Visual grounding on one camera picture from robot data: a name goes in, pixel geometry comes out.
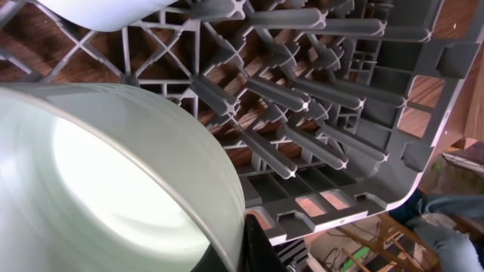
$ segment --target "black object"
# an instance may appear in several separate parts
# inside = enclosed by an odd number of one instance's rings
[[[303,238],[274,246],[274,250],[283,266],[292,267],[291,271],[303,271],[308,266],[308,248]]]
[[[287,272],[254,215],[246,216],[242,246],[240,272]],[[204,271],[228,271],[212,245],[192,270]]]

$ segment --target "wooden furniture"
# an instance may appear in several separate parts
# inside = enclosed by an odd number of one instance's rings
[[[459,141],[456,141],[450,147],[445,149],[446,153],[454,152],[458,150],[466,150],[467,148],[471,147],[473,144],[477,143],[478,140],[472,138],[462,138]]]
[[[434,35],[442,38],[453,39],[465,35],[470,25],[470,18],[474,13],[477,1],[475,0],[446,0],[440,11],[437,20]],[[464,131],[467,123],[470,103],[473,96],[474,86],[479,77],[479,68],[481,66],[482,47],[476,56],[476,60],[467,75],[466,82],[462,87],[461,93],[455,102],[454,109],[448,118],[447,125],[434,150],[434,156],[443,152],[456,141],[464,137]],[[428,95],[434,95],[435,90],[427,89],[422,91]]]
[[[470,102],[469,115],[467,116],[464,136],[466,138],[484,141],[484,57],[480,62],[480,69],[477,73],[476,85]]]
[[[378,255],[381,255],[386,260],[388,260],[389,264],[380,271],[389,270],[392,267],[395,267],[395,269],[397,270],[403,269],[412,272],[425,271],[428,269],[427,266],[422,267],[422,265],[424,264],[420,264],[418,261],[416,261],[414,257],[412,257],[410,253],[406,252],[403,246],[400,245],[396,237],[400,236],[401,234],[414,241],[415,243],[423,246],[428,252],[431,252],[431,256],[430,258],[428,258],[430,259],[429,265],[432,270],[439,270],[439,262],[437,256],[435,255],[435,253],[433,253],[433,250],[427,247],[427,245],[425,245],[425,243],[414,232],[401,225],[395,219],[391,218],[387,213],[378,215],[378,217],[381,220],[380,232],[374,239],[370,241],[360,237],[359,235],[353,233],[345,227],[338,227],[337,229],[339,232],[353,239],[355,242],[361,244],[362,246],[368,247],[371,251],[375,252]],[[388,242],[391,242],[393,245],[398,247],[401,252],[398,255],[394,255],[386,251],[385,245]],[[363,269],[363,264],[361,264],[358,260],[352,258],[352,256],[350,256],[351,254],[349,254],[346,250],[343,249],[343,253],[348,255],[356,263],[356,265],[361,267],[362,270],[366,269]]]

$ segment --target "gray plastic dish rack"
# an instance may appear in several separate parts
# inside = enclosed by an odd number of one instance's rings
[[[158,22],[139,20],[130,26],[142,28],[159,45],[136,71],[130,69],[127,27],[122,29],[126,69],[121,71],[89,44],[97,32],[92,30],[78,39],[64,19],[36,1],[6,2],[0,9],[0,27],[25,4],[35,5],[49,16],[75,46],[45,76],[21,56],[0,48],[0,60],[10,61],[26,73],[22,81],[52,81],[73,55],[83,50],[118,75],[123,84],[141,88],[159,85],[161,95],[178,104],[192,100],[196,118],[201,99],[216,113],[207,128],[235,127],[240,132],[238,139],[221,145],[226,150],[249,147],[253,151],[251,166],[237,170],[247,211],[265,221],[265,232],[273,245],[401,205],[420,180],[484,37],[482,2],[465,37],[441,39],[433,38],[432,33],[442,0],[332,0],[324,10],[305,8],[303,0],[274,0],[262,11],[255,11],[244,0],[204,0],[188,2],[189,8],[164,8],[157,13]],[[290,9],[279,9],[281,4]],[[168,13],[186,14],[189,19],[182,25],[167,23]],[[225,39],[212,25],[225,20],[244,20],[245,25],[233,38]],[[156,28],[173,29],[175,35],[162,42],[151,31]],[[206,28],[220,46],[205,67],[200,67],[200,28]],[[296,35],[281,43],[269,31],[273,29],[294,29]],[[193,69],[170,51],[182,32],[194,33]],[[244,69],[240,55],[251,32],[271,53],[265,66],[252,75]],[[296,54],[303,36],[311,42],[316,58],[297,75]],[[327,47],[319,42],[319,36],[336,38]],[[138,79],[164,54],[176,60],[189,80]],[[206,77],[213,68],[229,62],[247,81],[233,95]],[[270,69],[280,70],[286,84],[264,79]],[[325,82],[311,79],[313,72],[320,70],[327,75]],[[348,80],[350,72],[356,74],[354,81]],[[416,76],[445,81],[434,108],[408,103]],[[170,85],[183,84],[189,86],[182,93],[168,91]],[[266,109],[243,128],[237,111],[246,91],[259,95]],[[422,138],[398,129],[406,107],[431,115]],[[315,133],[300,128],[309,120],[319,126]],[[273,122],[281,124],[277,137],[256,132],[261,125]],[[278,150],[279,144],[287,142],[301,146],[300,158],[288,159]],[[341,205],[334,205],[331,198]],[[310,202],[312,212],[299,204],[304,201]]]

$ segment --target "blue fabric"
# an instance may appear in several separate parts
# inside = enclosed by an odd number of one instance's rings
[[[419,190],[390,216],[412,229],[439,256],[444,272],[484,271],[484,239],[473,245],[467,236],[447,227],[434,226],[420,215],[442,213],[484,218],[484,195],[437,195],[422,198]]]
[[[397,209],[389,211],[389,215],[393,219],[397,220],[400,224],[405,225],[412,218],[420,216],[420,211],[418,209],[419,202],[422,199],[422,192],[418,189],[407,199],[403,205],[399,206]]]

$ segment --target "blue jeans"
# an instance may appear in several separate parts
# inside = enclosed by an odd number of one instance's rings
[[[471,218],[484,218],[484,195],[428,194],[419,203],[420,213],[442,213]],[[467,236],[447,227],[434,226],[423,218],[413,218],[406,223],[439,256],[444,272],[484,271],[482,244],[475,248]]]

